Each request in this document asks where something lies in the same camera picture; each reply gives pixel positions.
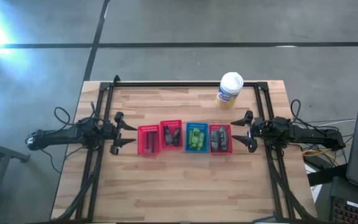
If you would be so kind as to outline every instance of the red basket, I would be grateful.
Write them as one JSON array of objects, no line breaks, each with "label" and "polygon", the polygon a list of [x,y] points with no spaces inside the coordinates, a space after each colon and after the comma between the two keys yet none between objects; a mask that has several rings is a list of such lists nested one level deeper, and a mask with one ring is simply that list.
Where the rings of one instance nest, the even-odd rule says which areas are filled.
[{"label": "red basket", "polygon": [[[213,152],[211,146],[211,132],[214,130],[219,130],[221,126],[224,126],[227,131],[227,152]],[[211,154],[232,154],[233,153],[233,146],[231,144],[231,129],[230,124],[210,124],[209,125],[209,153]]]},{"label": "red basket", "polygon": [[[145,152],[147,147],[146,137],[147,137],[147,133],[150,131],[157,132],[155,134],[154,152]],[[137,153],[138,155],[143,155],[143,156],[156,155],[160,153],[160,128],[158,125],[139,126],[137,128]]]},{"label": "red basket", "polygon": [[[173,138],[173,132],[175,131],[175,128],[180,128],[179,146],[165,144],[165,136],[164,136],[164,130],[163,130],[164,126],[168,126],[169,132],[171,133],[172,138]],[[171,121],[161,121],[160,122],[160,145],[161,145],[161,150],[183,148],[183,127],[181,126],[181,120],[171,120]]]}]

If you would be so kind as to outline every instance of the gray floor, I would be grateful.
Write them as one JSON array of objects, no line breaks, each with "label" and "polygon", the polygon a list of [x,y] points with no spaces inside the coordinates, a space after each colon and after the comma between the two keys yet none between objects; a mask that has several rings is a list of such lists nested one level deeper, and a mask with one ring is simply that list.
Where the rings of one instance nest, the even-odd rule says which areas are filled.
[{"label": "gray floor", "polygon": [[[0,36],[15,44],[92,43],[102,4],[0,0]],[[112,0],[101,36],[102,43],[237,41],[358,41],[358,0]],[[59,175],[24,139],[60,126],[56,106],[74,114],[89,54],[0,50],[0,145],[31,154],[29,163],[9,165],[0,223],[48,220]],[[304,120],[356,117],[358,47],[99,49],[91,80],[219,80],[229,71],[248,80],[284,80],[290,100],[302,101]],[[351,134],[354,124],[338,127]],[[61,167],[65,146],[47,151]]]}]

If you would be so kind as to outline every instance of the plastic crate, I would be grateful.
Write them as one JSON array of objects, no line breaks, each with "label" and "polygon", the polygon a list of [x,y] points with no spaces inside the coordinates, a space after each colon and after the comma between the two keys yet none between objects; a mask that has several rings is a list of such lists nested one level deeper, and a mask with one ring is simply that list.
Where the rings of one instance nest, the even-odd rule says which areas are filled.
[{"label": "plastic crate", "polygon": [[[154,141],[154,152],[146,152],[147,148],[147,133],[151,131],[156,131],[155,141]],[[160,153],[160,127],[158,125],[150,125],[150,126],[139,126],[137,128],[137,153],[138,155],[148,156],[148,155],[156,155]]]},{"label": "plastic crate", "polygon": [[[171,133],[173,139],[173,132],[175,128],[180,128],[180,140],[179,146],[166,145],[165,144],[165,137],[164,137],[164,130],[163,127],[168,126],[169,132]],[[183,128],[181,126],[181,120],[171,120],[171,121],[161,121],[160,122],[160,146],[161,150],[169,150],[169,149],[181,149],[183,148]]]},{"label": "plastic crate", "polygon": [[224,126],[226,128],[226,131],[227,131],[227,152],[222,152],[222,151],[213,152],[212,147],[211,147],[211,142],[208,142],[209,143],[209,152],[211,154],[232,154],[233,153],[233,146],[232,146],[232,143],[231,143],[230,124],[210,124],[209,125],[209,133],[208,133],[209,137],[211,137],[211,131],[213,131],[213,130],[219,131],[219,128],[221,126]]},{"label": "plastic crate", "polygon": [[[200,130],[200,132],[205,134],[204,137],[204,144],[203,144],[203,148],[201,150],[197,150],[197,149],[191,149],[188,142],[189,142],[189,130],[194,129],[194,128],[198,128]],[[186,148],[185,151],[186,152],[195,152],[195,153],[208,153],[208,146],[209,146],[209,141],[208,141],[208,124],[207,123],[187,123],[186,124]]]}]

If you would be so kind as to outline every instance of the blue basket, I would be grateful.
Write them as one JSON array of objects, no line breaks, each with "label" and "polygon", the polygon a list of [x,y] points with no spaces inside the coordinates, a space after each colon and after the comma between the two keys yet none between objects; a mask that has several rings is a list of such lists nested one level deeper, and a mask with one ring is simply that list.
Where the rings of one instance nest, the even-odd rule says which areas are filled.
[{"label": "blue basket", "polygon": [[[204,144],[203,144],[203,148],[201,150],[197,150],[197,149],[190,149],[190,146],[188,144],[189,142],[189,130],[194,129],[194,128],[198,128],[200,130],[200,132],[205,134],[204,137]],[[186,124],[186,148],[185,151],[186,152],[195,152],[195,153],[208,153],[208,146],[209,146],[209,142],[208,142],[208,124],[207,123],[187,123]]]}]

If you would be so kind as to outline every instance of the disinfecting wipes canister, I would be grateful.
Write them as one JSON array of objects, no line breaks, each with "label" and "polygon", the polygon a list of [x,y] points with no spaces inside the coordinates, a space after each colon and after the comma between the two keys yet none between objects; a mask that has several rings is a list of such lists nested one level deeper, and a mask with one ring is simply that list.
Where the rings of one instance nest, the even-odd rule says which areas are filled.
[{"label": "disinfecting wipes canister", "polygon": [[244,80],[237,72],[224,74],[216,96],[216,104],[222,109],[232,108],[243,85]]}]

